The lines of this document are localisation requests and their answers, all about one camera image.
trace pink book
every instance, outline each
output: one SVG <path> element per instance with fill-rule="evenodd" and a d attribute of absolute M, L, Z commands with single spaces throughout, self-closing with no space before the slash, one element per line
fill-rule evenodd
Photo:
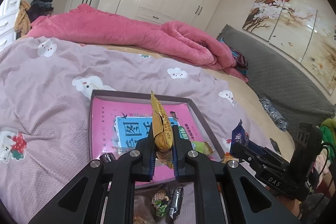
<path fill-rule="evenodd" d="M 180 136 L 203 142 L 204 138 L 196 125 L 186 103 L 163 105 L 172 125 L 178 125 Z M 125 103 L 93 99 L 91 122 L 91 148 L 93 159 L 103 153 L 111 152 L 116 158 L 133 150 L 139 139 L 148 135 L 152 122 L 152 106 L 150 104 Z M 162 164 L 158 159 L 152 182 L 162 183 L 174 180 L 174 170 Z"/>

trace dresser drawer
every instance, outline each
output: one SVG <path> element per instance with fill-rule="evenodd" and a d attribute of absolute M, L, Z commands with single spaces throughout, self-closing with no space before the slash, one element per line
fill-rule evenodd
<path fill-rule="evenodd" d="M 16 14 L 0 17 L 0 35 L 14 28 Z"/>
<path fill-rule="evenodd" d="M 20 0 L 6 0 L 3 15 L 8 15 L 20 7 Z"/>
<path fill-rule="evenodd" d="M 15 34 L 16 33 L 14 32 L 14 29 L 11 29 L 8 32 L 0 35 L 0 51 L 14 42 Z"/>
<path fill-rule="evenodd" d="M 2 16 L 3 14 L 3 10 L 5 8 L 5 3 L 6 3 L 6 0 L 3 0 L 3 2 L 0 4 L 0 17 Z"/>
<path fill-rule="evenodd" d="M 165 16 L 163 14 L 154 12 L 152 10 L 140 7 L 136 16 L 136 20 L 141 20 L 145 22 L 150 22 L 150 23 L 156 23 L 156 24 L 163 24 L 172 20 L 175 20 L 174 18 Z"/>

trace yellow cloth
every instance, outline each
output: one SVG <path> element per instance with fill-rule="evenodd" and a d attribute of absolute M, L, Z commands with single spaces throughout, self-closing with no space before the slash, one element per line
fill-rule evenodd
<path fill-rule="evenodd" d="M 27 15 L 27 11 L 30 9 L 30 4 L 27 1 L 22 0 L 20 2 L 20 10 L 17 14 L 14 30 L 20 33 L 20 37 L 26 35 L 30 29 L 30 20 Z"/>

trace strawberry print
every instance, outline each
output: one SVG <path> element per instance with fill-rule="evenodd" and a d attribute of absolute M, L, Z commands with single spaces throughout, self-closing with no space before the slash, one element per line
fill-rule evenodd
<path fill-rule="evenodd" d="M 12 158 L 16 160 L 23 159 L 27 148 L 27 142 L 24 140 L 23 134 L 19 132 L 18 136 L 12 137 L 12 140 L 15 141 L 15 144 L 11 146 Z"/>
<path fill-rule="evenodd" d="M 27 142 L 23 139 L 23 134 L 19 132 L 19 136 L 12 137 L 12 140 L 16 142 L 15 145 L 12 145 L 12 151 L 14 150 L 20 154 L 24 154 L 24 151 L 27 148 Z"/>

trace black candy wrapper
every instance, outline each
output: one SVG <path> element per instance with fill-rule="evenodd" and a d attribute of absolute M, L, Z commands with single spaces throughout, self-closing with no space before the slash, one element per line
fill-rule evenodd
<path fill-rule="evenodd" d="M 245 132 L 242 123 L 243 122 L 240 120 L 236 128 L 232 130 L 231 147 L 234 143 L 241 143 L 245 147 L 249 146 L 249 135 L 247 132 Z"/>
<path fill-rule="evenodd" d="M 180 215 L 183 194 L 183 187 L 181 185 L 177 186 L 173 192 L 172 200 L 169 206 L 169 216 L 172 220 L 176 220 Z"/>

